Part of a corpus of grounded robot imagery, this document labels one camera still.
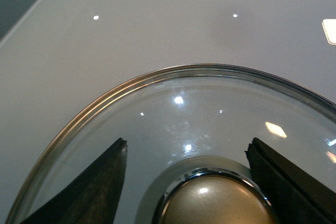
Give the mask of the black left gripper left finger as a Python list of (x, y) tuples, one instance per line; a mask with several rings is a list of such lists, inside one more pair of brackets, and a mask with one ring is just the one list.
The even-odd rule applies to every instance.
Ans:
[(127, 142), (117, 139), (24, 223), (113, 223), (127, 166)]

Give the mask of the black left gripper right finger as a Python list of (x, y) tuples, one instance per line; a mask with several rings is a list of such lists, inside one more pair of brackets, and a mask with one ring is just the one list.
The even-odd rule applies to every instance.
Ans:
[(253, 181), (280, 223), (335, 223), (335, 192), (254, 138), (246, 156)]

